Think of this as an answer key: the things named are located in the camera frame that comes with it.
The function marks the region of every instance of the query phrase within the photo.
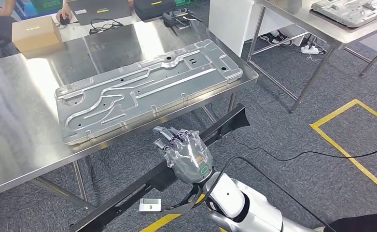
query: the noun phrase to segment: green light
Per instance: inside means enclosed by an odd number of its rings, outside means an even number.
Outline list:
[[[208,167],[207,167],[207,166],[204,166],[204,167],[201,169],[201,174],[206,173],[207,170],[208,170]]]

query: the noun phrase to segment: power strip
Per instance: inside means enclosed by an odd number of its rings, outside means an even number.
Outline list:
[[[304,47],[301,47],[301,52],[304,54],[319,54],[319,49],[317,49],[315,46],[309,46],[306,45]]]

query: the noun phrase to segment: yellow floor tape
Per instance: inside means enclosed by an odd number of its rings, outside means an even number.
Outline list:
[[[204,198],[204,195],[201,194],[201,196],[198,198],[197,202],[199,202],[201,199]],[[149,225],[148,227],[142,229],[140,232],[154,232],[167,223],[171,222],[172,220],[178,218],[181,214],[168,214],[164,217],[160,218],[159,220],[155,221],[153,224]],[[221,232],[227,232],[226,230],[220,228]]]
[[[323,132],[319,127],[323,125],[324,123],[328,122],[332,118],[338,116],[342,112],[348,110],[354,105],[360,105],[365,110],[369,111],[371,114],[377,117],[377,112],[371,109],[369,106],[364,104],[363,102],[359,101],[358,99],[353,99],[344,106],[340,107],[339,109],[331,112],[330,114],[326,115],[325,117],[319,119],[315,123],[312,123],[310,126],[320,135],[322,138],[324,138],[328,143],[333,145],[337,150],[339,150],[344,156],[351,157],[351,155],[346,152],[339,144],[337,144],[333,139],[331,139],[325,132]],[[377,184],[377,177],[373,175],[371,172],[369,172],[362,164],[360,164],[356,159],[349,159],[350,162],[352,162],[363,174],[365,174],[367,177],[369,177],[373,182]]]

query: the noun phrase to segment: stainless steel table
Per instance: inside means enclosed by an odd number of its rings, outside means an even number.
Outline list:
[[[239,80],[83,144],[68,146],[62,142],[56,88],[204,39],[212,39],[244,71]],[[85,198],[80,199],[40,176],[224,96],[232,96],[232,108],[235,93],[254,85],[257,77],[246,62],[196,21],[190,28],[176,30],[176,34],[160,20],[138,22],[65,42],[61,50],[42,57],[26,59],[19,54],[2,58],[0,192],[32,180],[74,203],[94,208]]]
[[[290,97],[292,97],[296,102],[291,108],[291,112],[293,112],[300,102],[302,101],[303,97],[306,95],[306,92],[309,90],[310,86],[312,85],[313,81],[319,76],[322,69],[324,68],[326,62],[329,60],[329,57],[332,55],[335,49],[344,49],[350,52],[351,54],[359,57],[360,59],[369,63],[366,69],[362,72],[365,73],[368,68],[374,64],[377,60],[377,56],[373,61],[370,61],[367,58],[364,58],[360,54],[346,48],[349,44],[358,42],[363,40],[366,37],[369,37],[375,33],[377,33],[377,20],[372,21],[368,24],[365,24],[359,28],[348,28],[342,24],[339,24],[319,13],[316,13],[311,9],[311,5],[318,0],[257,0],[257,3],[262,6],[260,16],[259,16],[259,23],[256,28],[256,32],[254,34],[254,39],[252,41],[251,49],[248,54],[247,62],[255,66],[258,70],[260,70],[264,75],[266,75],[272,82],[274,82],[278,87],[280,87],[285,93],[287,93]],[[262,19],[265,14],[265,9],[268,8],[275,13],[279,14],[280,16],[288,19],[289,21],[295,23],[297,26],[303,28],[304,30],[310,32],[311,34],[317,36],[318,38],[326,41],[330,48],[328,49],[325,57],[322,59],[322,62],[313,73],[312,77],[309,79],[307,85],[302,90],[302,93],[299,97],[294,95],[290,92],[286,87],[284,87],[279,81],[277,81],[274,77],[269,75],[265,72],[261,67],[251,61],[252,55],[257,53],[266,51],[267,49],[278,46],[280,44],[275,44],[269,46],[267,48],[260,49],[258,51],[254,51],[256,40],[258,38],[258,33],[261,28]],[[295,37],[289,38],[288,40],[283,41],[285,43],[291,39],[295,39],[300,36],[304,36],[306,33],[302,33]]]

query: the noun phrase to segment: stamped metal tray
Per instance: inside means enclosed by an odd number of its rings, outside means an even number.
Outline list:
[[[312,9],[350,28],[377,19],[377,0],[322,0]]]
[[[85,142],[238,80],[242,69],[204,40],[56,90],[63,142]]]

